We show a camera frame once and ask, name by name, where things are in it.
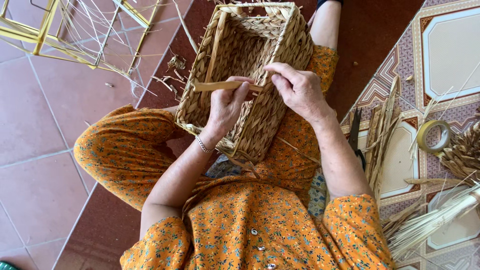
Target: woven basket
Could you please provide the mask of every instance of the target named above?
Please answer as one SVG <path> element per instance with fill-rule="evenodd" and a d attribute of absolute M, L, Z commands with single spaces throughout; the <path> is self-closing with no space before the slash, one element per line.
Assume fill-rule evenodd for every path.
<path fill-rule="evenodd" d="M 248 8 L 262 8 L 266 15 L 249 17 Z M 312 54 L 307 24 L 295 3 L 245 3 L 217 5 L 193 63 L 175 115 L 175 123 L 198 135 L 207 124 L 211 92 L 196 93 L 192 83 L 225 81 L 232 75 L 255 80 L 264 89 L 244 102 L 240 117 L 216 148 L 229 158 L 256 163 L 265 154 L 282 120 L 286 105 L 274 89 L 272 62 L 303 70 Z"/>

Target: black scissors handle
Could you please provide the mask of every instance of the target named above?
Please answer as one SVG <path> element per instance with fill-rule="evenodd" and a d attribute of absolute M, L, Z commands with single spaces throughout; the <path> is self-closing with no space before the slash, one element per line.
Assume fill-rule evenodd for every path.
<path fill-rule="evenodd" d="M 367 162 L 365 161 L 365 157 L 363 156 L 363 153 L 361 152 L 360 149 L 355 150 L 355 156 L 360 156 L 361 158 L 361 166 L 363 168 L 363 171 L 365 171 L 365 168 L 367 167 Z"/>

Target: woman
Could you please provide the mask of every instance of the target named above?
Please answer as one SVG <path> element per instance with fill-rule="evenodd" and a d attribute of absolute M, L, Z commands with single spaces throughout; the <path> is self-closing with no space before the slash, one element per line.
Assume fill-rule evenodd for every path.
<path fill-rule="evenodd" d="M 308 212 L 316 163 L 274 139 L 255 166 L 261 176 L 201 176 L 217 142 L 240 115 L 249 83 L 211 96 L 208 124 L 176 160 L 165 142 L 181 130 L 168 110 L 129 106 L 105 116 L 77 140 L 75 157 L 100 184 L 142 211 L 140 241 L 124 269 L 392 269 L 372 191 L 344 139 L 328 89 L 338 59 L 341 3 L 321 0 L 312 22 L 308 70 L 264 69 L 289 107 L 277 132 L 310 156 L 322 153 L 330 192 L 322 222 Z"/>

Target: green object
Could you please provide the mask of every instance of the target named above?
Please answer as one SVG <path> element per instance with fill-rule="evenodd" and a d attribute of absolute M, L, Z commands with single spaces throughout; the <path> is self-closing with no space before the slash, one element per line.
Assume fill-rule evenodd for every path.
<path fill-rule="evenodd" d="M 8 262 L 0 261 L 0 270 L 20 270 Z"/>

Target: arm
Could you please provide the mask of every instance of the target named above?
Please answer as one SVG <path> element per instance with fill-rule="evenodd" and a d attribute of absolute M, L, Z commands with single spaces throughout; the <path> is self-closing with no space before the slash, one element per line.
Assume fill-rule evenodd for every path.
<path fill-rule="evenodd" d="M 242 103 L 249 92 L 246 77 L 230 77 L 227 81 L 244 81 L 236 90 L 221 89 L 212 93 L 208 123 L 199 138 L 205 148 L 214 149 L 216 144 L 233 127 Z M 166 217 L 181 217 L 181 210 L 190 197 L 212 153 L 205 153 L 195 140 L 184 153 L 163 173 L 145 200 L 142 208 L 140 238 L 150 226 Z"/>
<path fill-rule="evenodd" d="M 322 95 L 318 76 L 282 63 L 272 63 L 264 68 L 281 74 L 273 75 L 272 81 L 283 101 L 312 125 L 330 197 L 334 199 L 353 194 L 373 196 L 365 173 L 342 134 L 334 110 Z"/>

